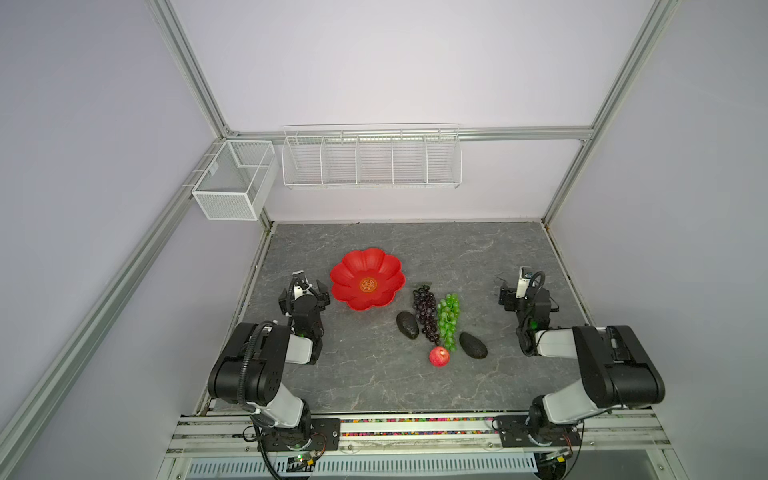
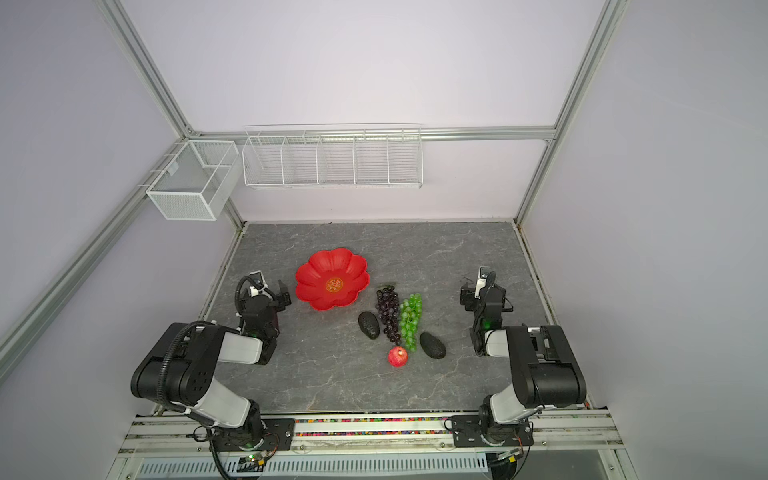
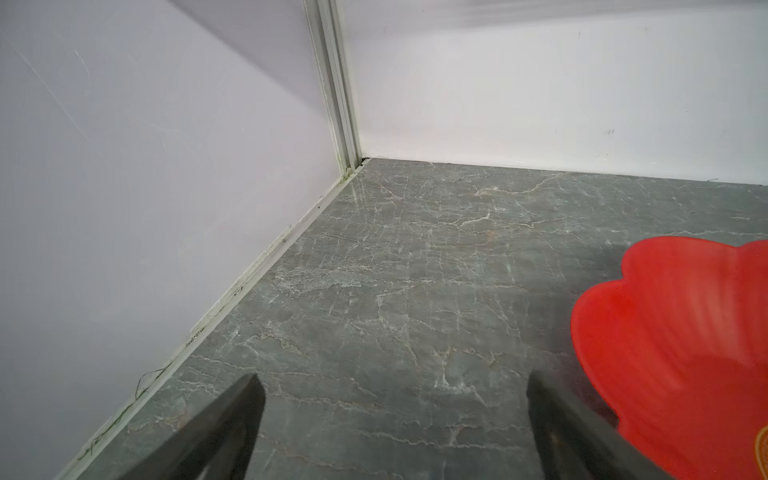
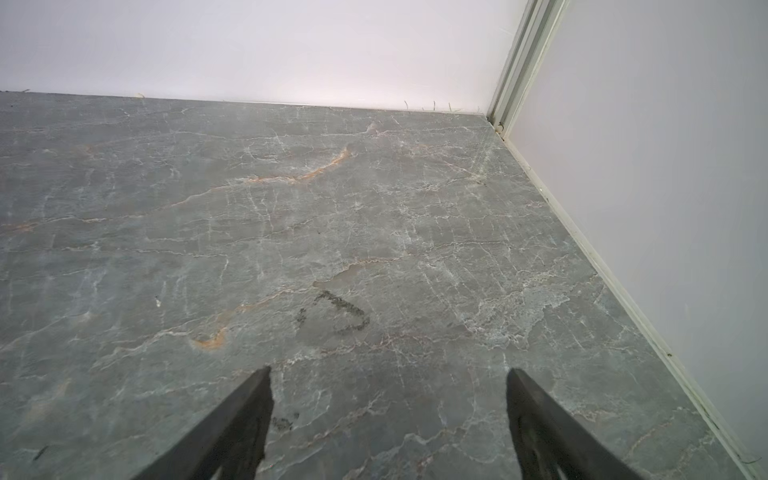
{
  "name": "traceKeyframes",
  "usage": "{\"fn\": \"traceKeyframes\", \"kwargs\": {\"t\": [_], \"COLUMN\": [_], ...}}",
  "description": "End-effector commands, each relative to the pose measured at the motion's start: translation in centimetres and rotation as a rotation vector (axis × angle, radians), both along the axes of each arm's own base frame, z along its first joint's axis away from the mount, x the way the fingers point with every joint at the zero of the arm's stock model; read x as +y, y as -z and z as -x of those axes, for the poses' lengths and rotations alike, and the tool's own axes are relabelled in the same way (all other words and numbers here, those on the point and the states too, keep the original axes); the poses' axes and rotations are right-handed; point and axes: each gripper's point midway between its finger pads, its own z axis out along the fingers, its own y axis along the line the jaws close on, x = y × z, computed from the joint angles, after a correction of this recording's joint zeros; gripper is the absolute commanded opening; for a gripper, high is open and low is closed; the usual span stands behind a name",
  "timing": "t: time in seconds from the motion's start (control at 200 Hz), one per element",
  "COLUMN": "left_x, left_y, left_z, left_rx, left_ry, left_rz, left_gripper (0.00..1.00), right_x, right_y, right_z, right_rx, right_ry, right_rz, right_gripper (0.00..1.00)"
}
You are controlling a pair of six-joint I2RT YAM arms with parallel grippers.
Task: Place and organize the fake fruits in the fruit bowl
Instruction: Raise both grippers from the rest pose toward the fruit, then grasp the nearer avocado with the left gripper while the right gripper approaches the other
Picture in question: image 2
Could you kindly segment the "dark avocado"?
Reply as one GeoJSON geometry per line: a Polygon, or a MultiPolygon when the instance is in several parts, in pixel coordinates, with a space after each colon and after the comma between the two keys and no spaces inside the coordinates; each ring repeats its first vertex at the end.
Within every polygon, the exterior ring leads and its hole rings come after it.
{"type": "Polygon", "coordinates": [[[423,332],[419,337],[421,348],[432,359],[443,359],[447,355],[445,344],[429,332],[423,332]]]}
{"type": "Polygon", "coordinates": [[[358,325],[363,334],[369,339],[375,340],[381,334],[378,318],[370,311],[364,311],[359,314],[358,325]]]}

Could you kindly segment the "green grape bunch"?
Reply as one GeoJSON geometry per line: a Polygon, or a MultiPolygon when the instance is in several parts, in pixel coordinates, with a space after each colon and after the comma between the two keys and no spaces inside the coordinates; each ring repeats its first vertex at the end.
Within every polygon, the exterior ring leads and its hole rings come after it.
{"type": "Polygon", "coordinates": [[[423,314],[423,303],[420,294],[412,294],[400,306],[399,329],[401,344],[407,351],[415,351],[417,333],[423,314]]]}

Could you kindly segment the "red flower-shaped fruit bowl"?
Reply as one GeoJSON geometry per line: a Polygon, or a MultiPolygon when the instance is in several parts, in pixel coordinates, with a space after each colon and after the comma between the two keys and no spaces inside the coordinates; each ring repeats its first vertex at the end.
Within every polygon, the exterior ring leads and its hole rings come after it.
{"type": "Polygon", "coordinates": [[[295,274],[296,297],[316,311],[346,307],[370,284],[368,262],[346,248],[314,253],[295,274]]]}

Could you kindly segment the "dark purple grape bunch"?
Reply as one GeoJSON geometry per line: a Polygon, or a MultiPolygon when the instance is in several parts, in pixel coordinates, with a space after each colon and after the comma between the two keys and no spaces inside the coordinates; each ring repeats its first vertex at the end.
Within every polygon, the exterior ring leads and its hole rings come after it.
{"type": "Polygon", "coordinates": [[[376,291],[376,297],[376,309],[383,333],[395,346],[400,346],[399,296],[393,285],[385,285],[376,291]]]}

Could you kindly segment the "red apple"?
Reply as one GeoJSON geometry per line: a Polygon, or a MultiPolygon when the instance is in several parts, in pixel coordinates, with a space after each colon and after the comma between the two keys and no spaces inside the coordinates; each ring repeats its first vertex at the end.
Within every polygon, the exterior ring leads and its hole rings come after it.
{"type": "Polygon", "coordinates": [[[405,348],[396,346],[392,348],[387,355],[388,363],[395,367],[395,368],[401,368],[405,366],[408,362],[409,355],[405,348]]]}

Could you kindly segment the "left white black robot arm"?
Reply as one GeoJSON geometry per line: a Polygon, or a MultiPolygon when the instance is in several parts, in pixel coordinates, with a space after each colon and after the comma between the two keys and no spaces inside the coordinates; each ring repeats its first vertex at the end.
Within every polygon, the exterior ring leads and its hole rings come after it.
{"type": "Polygon", "coordinates": [[[260,448],[267,431],[259,405],[223,385],[215,371],[220,363],[268,364],[280,335],[278,314],[291,303],[284,282],[274,291],[260,271],[242,277],[234,294],[238,325],[171,324],[134,371],[132,395],[198,421],[236,449],[260,448]]]}

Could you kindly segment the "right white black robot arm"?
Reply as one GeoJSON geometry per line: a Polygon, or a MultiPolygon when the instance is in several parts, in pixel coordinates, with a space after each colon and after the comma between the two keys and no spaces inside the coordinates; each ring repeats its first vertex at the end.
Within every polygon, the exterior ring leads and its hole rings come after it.
{"type": "Polygon", "coordinates": [[[530,419],[545,408],[581,405],[587,386],[562,327],[505,326],[513,306],[496,272],[480,267],[477,279],[462,286],[460,304],[473,314],[470,330],[475,353],[508,361],[511,383],[488,395],[478,409],[480,439],[491,446],[514,441],[529,444],[530,419]]]}

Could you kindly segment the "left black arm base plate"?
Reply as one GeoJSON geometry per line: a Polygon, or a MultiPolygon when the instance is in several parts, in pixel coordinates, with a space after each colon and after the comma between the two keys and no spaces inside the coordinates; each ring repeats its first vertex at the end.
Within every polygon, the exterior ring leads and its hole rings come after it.
{"type": "Polygon", "coordinates": [[[262,419],[253,431],[248,425],[238,429],[216,427],[213,444],[219,452],[287,451],[291,448],[295,426],[294,418],[275,417],[262,419]]]}

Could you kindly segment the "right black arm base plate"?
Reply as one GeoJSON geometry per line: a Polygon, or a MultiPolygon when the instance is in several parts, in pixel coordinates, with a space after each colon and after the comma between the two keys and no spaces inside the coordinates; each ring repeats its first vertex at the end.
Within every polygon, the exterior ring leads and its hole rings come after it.
{"type": "Polygon", "coordinates": [[[459,448],[529,447],[534,444],[530,422],[499,424],[479,414],[453,415],[443,422],[459,448]]]}

